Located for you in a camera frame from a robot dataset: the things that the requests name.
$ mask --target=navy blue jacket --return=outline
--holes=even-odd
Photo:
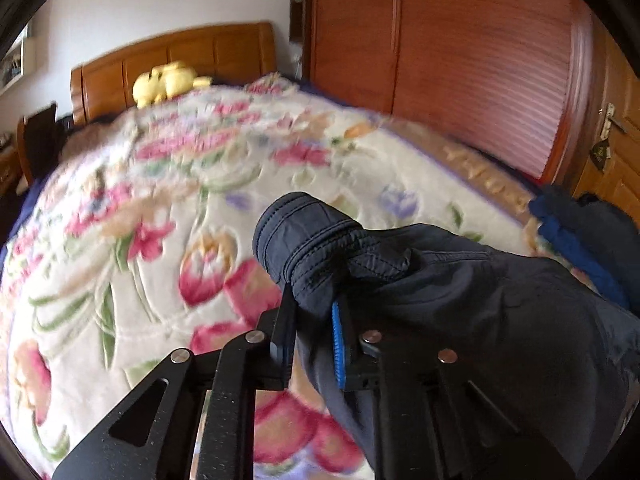
[[[331,307],[347,284],[362,285],[368,308],[424,327],[471,359],[579,478],[606,455],[640,371],[640,320],[557,262],[424,224],[364,230],[300,192],[265,211],[254,253],[276,283],[292,285],[306,373],[370,463],[369,400],[346,396],[334,375]]]

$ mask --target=pink flower pattern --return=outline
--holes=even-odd
[[[226,232],[205,234],[182,258],[178,288],[187,306],[193,307],[214,298],[236,260],[235,240]]]
[[[279,306],[282,293],[255,258],[245,260],[223,285],[238,316],[255,326],[260,314]]]
[[[146,262],[152,262],[162,254],[162,240],[175,229],[175,222],[170,221],[162,227],[155,228],[138,224],[133,233],[133,240],[129,246],[127,260],[132,260],[139,254]]]
[[[272,160],[279,166],[287,164],[311,164],[312,166],[328,166],[329,150],[310,146],[299,140],[286,148],[271,154]]]
[[[235,128],[227,128],[206,135],[191,133],[179,137],[162,137],[142,146],[136,152],[136,159],[158,160],[181,150],[194,154],[210,152],[226,144],[237,132]]]
[[[33,339],[21,343],[14,358],[16,381],[28,407],[35,412],[36,425],[41,426],[47,420],[51,404],[51,372]]]
[[[297,85],[274,72],[254,81],[244,87],[245,92],[258,95],[283,95],[286,91],[292,91]]]
[[[252,327],[243,321],[229,321],[211,326],[199,326],[193,332],[189,348],[196,355],[220,350],[233,338],[251,329]]]
[[[90,199],[72,216],[65,232],[80,237],[91,225],[114,214],[130,198],[131,184],[127,182],[121,182],[111,189],[93,191]]]
[[[249,101],[236,101],[231,104],[218,103],[214,108],[215,113],[220,115],[239,114],[249,109]]]
[[[44,256],[42,254],[36,254],[33,258],[27,261],[26,265],[20,270],[18,276],[12,282],[9,282],[7,291],[10,296],[15,298],[16,296],[18,296],[18,294],[20,294],[22,286],[27,281],[28,277],[31,276],[33,271],[38,267],[43,258]]]
[[[22,236],[15,241],[13,255],[21,256],[24,254],[27,249],[33,245],[34,241],[38,237],[38,232],[40,232],[40,230],[37,227],[27,229]]]
[[[255,124],[262,117],[261,112],[247,112],[236,119],[237,124],[246,126],[247,124]]]
[[[195,354],[221,349],[255,325],[244,321],[199,326],[191,337]],[[331,418],[290,391],[257,392],[254,462],[278,465],[306,449],[306,460],[325,472],[348,474],[363,463],[360,449]]]
[[[285,86],[267,80],[257,82],[247,89],[257,94],[282,94]],[[218,103],[214,113],[220,116],[235,116],[238,125],[251,125],[263,116],[250,109],[248,100]],[[175,153],[199,155],[212,152],[234,138],[239,128],[226,128],[200,134],[200,126],[182,124],[177,113],[156,120],[152,127],[158,134],[169,134],[142,144],[135,153],[136,160],[159,160]],[[290,114],[281,117],[274,125],[279,130],[290,130],[294,120]],[[328,166],[331,151],[319,144],[297,140],[271,153],[271,160],[280,166],[305,165]],[[111,189],[91,193],[72,219],[65,231],[75,237],[81,236],[92,225],[112,216],[119,207],[132,199],[131,186],[120,183]],[[140,222],[132,232],[127,259],[141,257],[146,262],[158,259],[163,254],[163,241],[176,229],[173,221],[161,226]],[[39,235],[37,228],[25,231],[16,240],[13,256],[25,257]],[[224,293],[237,320],[213,325],[197,326],[191,336],[189,348],[195,354],[221,349],[228,341],[241,335],[257,324],[260,315],[280,304],[281,291],[271,281],[259,263],[250,258],[239,264],[237,250],[230,250],[222,235],[201,239],[191,246],[183,257],[178,289],[188,307],[196,307],[221,292]],[[18,278],[9,282],[10,291],[16,293],[30,274],[42,261],[43,255],[28,258]],[[33,407],[34,420],[38,426],[47,420],[51,394],[51,373],[35,341],[27,341],[15,352],[17,369],[24,378],[20,384]],[[294,388],[285,392],[259,392],[255,412],[254,459],[258,464],[280,465],[292,460],[307,461],[310,470],[322,470],[329,474],[348,474],[356,471],[364,457],[355,443],[318,404],[307,402],[308,396]]]

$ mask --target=wooden headboard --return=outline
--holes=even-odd
[[[142,73],[171,61],[184,61],[199,76],[243,84],[276,70],[273,27],[269,22],[211,25],[163,34],[125,46],[71,72],[74,123],[87,124],[133,106],[133,83]]]

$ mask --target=yellow plush toy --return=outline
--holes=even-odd
[[[133,99],[138,108],[144,108],[211,84],[210,77],[196,76],[196,71],[181,61],[156,66],[136,79],[132,89]]]

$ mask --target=metal screw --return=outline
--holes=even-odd
[[[441,363],[451,365],[458,360],[458,354],[456,354],[451,348],[445,348],[438,352],[438,359]]]
[[[191,353],[186,348],[178,348],[171,352],[171,361],[180,364],[188,361],[191,357]]]
[[[248,343],[261,343],[264,341],[264,332],[262,330],[251,330],[244,336]]]
[[[365,343],[370,343],[375,345],[382,341],[382,334],[378,330],[367,330],[364,334],[362,334],[362,340]]]

